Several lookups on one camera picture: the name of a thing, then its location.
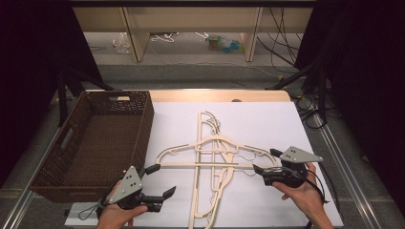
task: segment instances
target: wicker basket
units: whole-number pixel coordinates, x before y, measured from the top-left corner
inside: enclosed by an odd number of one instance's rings
[[[99,200],[130,165],[144,166],[154,109],[149,92],[85,92],[30,188],[53,202]]]

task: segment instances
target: person's right hand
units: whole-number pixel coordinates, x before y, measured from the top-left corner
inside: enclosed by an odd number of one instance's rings
[[[316,184],[316,168],[312,163],[307,163],[310,171],[307,179]],[[281,182],[273,182],[272,186],[284,193],[282,200],[291,198],[295,205],[307,216],[307,218],[319,229],[333,228],[328,218],[319,193],[307,182],[298,188],[290,188]]]

